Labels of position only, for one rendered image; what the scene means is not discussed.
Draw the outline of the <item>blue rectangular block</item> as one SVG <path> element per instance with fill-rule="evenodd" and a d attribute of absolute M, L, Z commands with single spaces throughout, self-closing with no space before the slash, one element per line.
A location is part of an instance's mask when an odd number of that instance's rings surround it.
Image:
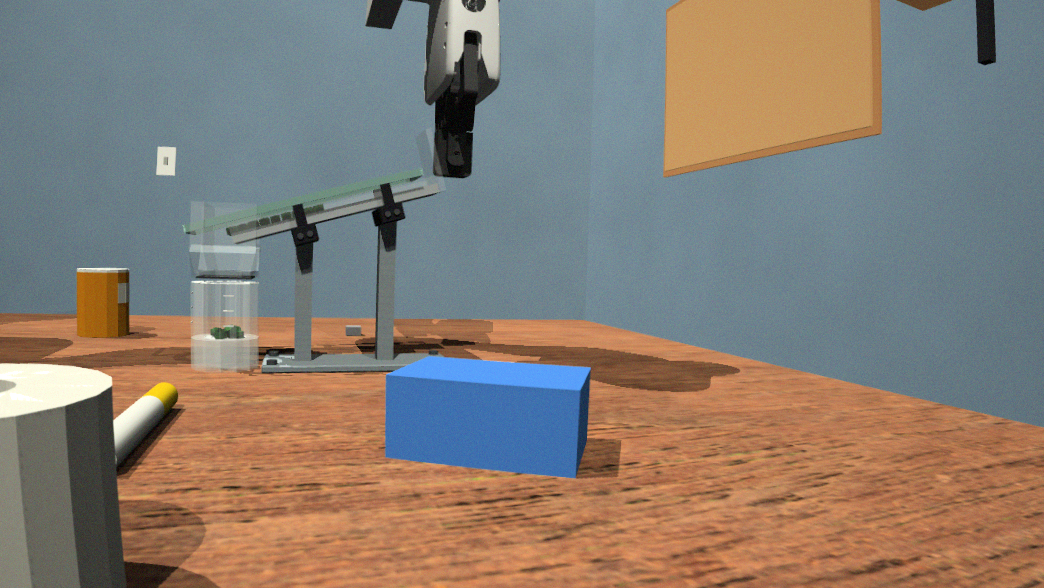
<path fill-rule="evenodd" d="M 591 368 L 426 357 L 386 374 L 385 458 L 576 478 Z"/>

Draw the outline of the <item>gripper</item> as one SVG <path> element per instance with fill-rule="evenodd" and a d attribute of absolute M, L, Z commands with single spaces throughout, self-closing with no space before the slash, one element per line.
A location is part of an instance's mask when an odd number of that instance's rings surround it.
<path fill-rule="evenodd" d="M 470 177 L 475 105 L 500 83 L 500 0 L 423 1 L 430 5 L 424 101 L 435 102 L 442 175 Z"/>

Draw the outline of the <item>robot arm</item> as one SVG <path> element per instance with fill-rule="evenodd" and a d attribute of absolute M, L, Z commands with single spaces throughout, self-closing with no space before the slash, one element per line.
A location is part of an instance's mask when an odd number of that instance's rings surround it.
<path fill-rule="evenodd" d="M 392 29 L 403 0 L 367 0 L 367 27 Z"/>

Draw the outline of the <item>white cylinder with yellow cap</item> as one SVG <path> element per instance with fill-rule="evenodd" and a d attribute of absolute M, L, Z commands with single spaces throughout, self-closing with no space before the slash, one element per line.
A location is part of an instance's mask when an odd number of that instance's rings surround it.
<path fill-rule="evenodd" d="M 116 466 L 177 403 L 177 389 L 159 383 L 114 420 Z"/>

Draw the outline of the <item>grey faceted cylinder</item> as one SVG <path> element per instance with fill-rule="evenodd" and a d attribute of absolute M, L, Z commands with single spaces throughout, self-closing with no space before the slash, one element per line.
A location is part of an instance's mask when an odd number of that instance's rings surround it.
<path fill-rule="evenodd" d="M 100 371 L 0 364 L 0 588 L 127 588 Z"/>

